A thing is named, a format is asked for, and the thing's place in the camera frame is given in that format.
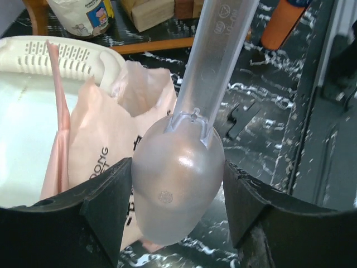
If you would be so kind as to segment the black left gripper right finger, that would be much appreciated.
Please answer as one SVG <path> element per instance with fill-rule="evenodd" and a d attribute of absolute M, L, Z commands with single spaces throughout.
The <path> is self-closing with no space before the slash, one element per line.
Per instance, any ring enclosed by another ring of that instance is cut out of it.
<path fill-rule="evenodd" d="M 304 202 L 230 161 L 223 188 L 241 267 L 356 267 L 356 210 Z"/>

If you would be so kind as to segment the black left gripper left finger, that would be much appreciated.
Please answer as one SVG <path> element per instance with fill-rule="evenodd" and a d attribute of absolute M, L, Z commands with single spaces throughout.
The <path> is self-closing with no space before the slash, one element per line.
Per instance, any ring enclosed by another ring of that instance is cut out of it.
<path fill-rule="evenodd" d="M 131 158 L 30 207 L 1 209 L 2 267 L 116 267 Z"/>

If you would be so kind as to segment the pink cat litter bag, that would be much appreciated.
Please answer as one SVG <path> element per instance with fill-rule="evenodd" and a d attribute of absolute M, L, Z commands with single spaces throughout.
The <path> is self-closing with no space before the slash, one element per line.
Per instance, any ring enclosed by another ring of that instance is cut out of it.
<path fill-rule="evenodd" d="M 146 131 L 169 115 L 177 97 L 171 73 L 126 61 L 105 91 L 88 79 L 70 111 L 59 69 L 59 48 L 47 44 L 55 86 L 57 133 L 41 190 L 41 199 L 60 194 L 131 157 Z"/>

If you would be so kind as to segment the clear plastic scoop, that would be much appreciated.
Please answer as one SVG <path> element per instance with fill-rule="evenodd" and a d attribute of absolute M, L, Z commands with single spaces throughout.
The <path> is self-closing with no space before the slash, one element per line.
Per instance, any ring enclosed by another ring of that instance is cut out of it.
<path fill-rule="evenodd" d="M 136 147 L 135 213 L 152 243 L 185 238 L 221 186 L 225 156 L 213 124 L 257 6 L 204 2 L 173 114 L 154 123 Z"/>

